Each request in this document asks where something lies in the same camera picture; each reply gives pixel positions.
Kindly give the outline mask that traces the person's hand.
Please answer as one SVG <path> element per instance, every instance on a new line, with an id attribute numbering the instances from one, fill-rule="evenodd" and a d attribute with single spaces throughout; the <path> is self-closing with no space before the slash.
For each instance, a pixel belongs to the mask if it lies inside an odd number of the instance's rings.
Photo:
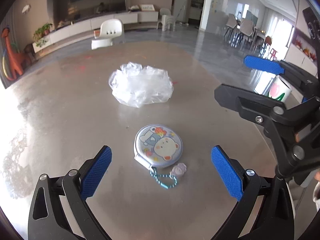
<path id="1" fill-rule="evenodd" d="M 320 171 L 318 171 L 315 174 L 314 178 L 317 180 L 317 185 L 314 188 L 312 199 L 316 205 L 317 211 L 319 211 L 320 209 Z"/>

